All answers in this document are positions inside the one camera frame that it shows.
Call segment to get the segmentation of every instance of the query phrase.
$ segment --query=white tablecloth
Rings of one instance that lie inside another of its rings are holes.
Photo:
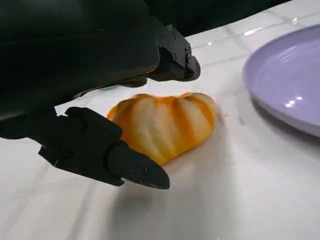
[[[51,167],[30,140],[0,140],[1,240],[318,240],[320,141],[253,107],[241,72],[267,41],[320,23],[320,0],[293,0],[188,37],[202,73],[193,82],[94,91],[58,107],[106,116],[136,93],[204,92],[221,109],[212,136],[169,164],[167,191],[117,188]]]

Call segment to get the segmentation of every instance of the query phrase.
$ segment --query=purple plate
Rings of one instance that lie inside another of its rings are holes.
[[[255,51],[243,78],[270,114],[320,137],[320,25],[281,36]]]

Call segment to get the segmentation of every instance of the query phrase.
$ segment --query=orange and white bread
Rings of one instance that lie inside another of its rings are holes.
[[[203,93],[137,94],[119,102],[107,118],[122,127],[122,140],[132,149],[164,165],[211,134],[217,111],[213,98]]]

